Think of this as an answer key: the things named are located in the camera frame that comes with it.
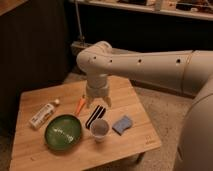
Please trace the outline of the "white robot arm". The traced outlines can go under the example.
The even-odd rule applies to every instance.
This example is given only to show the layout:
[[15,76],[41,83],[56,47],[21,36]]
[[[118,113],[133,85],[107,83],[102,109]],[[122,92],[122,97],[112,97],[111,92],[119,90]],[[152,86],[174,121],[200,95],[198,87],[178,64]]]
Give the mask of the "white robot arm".
[[182,126],[173,171],[213,171],[213,51],[114,53],[106,41],[77,55],[91,98],[109,94],[117,75],[194,98]]

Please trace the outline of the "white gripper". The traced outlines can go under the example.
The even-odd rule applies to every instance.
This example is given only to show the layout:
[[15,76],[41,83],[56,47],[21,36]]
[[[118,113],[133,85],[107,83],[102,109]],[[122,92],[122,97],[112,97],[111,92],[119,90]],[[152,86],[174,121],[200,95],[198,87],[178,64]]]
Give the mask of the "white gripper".
[[86,84],[86,107],[90,108],[90,105],[93,102],[93,98],[103,98],[105,97],[105,102],[108,107],[112,106],[111,98],[108,97],[109,95],[109,84],[105,83],[103,85],[90,85],[89,83]]

